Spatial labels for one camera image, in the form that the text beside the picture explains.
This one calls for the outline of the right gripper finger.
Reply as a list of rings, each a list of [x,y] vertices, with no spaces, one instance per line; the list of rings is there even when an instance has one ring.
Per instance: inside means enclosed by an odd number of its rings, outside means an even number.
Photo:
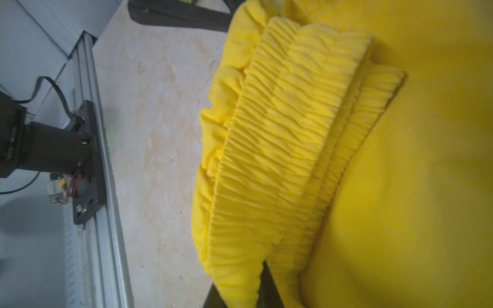
[[[273,276],[266,261],[263,263],[263,271],[260,278],[261,283],[256,307],[284,307],[281,296],[278,292],[277,286],[274,282]],[[203,308],[227,308],[226,303],[221,298],[214,284],[211,285]]]

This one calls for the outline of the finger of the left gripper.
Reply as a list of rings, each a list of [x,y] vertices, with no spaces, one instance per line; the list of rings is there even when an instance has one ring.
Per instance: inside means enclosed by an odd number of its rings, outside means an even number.
[[[129,0],[130,18],[145,26],[167,26],[227,32],[235,11],[243,1],[225,1],[229,13],[210,10],[183,1]]]

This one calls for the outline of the yellow shorts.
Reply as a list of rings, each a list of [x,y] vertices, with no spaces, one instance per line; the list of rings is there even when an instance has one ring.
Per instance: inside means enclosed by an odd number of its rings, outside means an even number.
[[[492,306],[492,2],[246,1],[192,233],[227,307]]]

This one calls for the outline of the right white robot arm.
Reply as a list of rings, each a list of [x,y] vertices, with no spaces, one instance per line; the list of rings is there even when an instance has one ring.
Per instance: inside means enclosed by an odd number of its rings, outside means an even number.
[[[78,112],[69,115],[67,129],[27,123],[25,105],[1,94],[1,177],[16,169],[71,176],[67,188],[74,224],[87,223],[107,203],[94,103],[83,101]]]

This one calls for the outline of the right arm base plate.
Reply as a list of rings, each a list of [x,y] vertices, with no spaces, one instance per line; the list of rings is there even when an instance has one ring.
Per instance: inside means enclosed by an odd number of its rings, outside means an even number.
[[[95,104],[84,100],[77,116],[82,119],[75,132],[82,135],[83,158],[72,175],[67,196],[72,201],[74,224],[83,225],[107,204],[107,188]]]

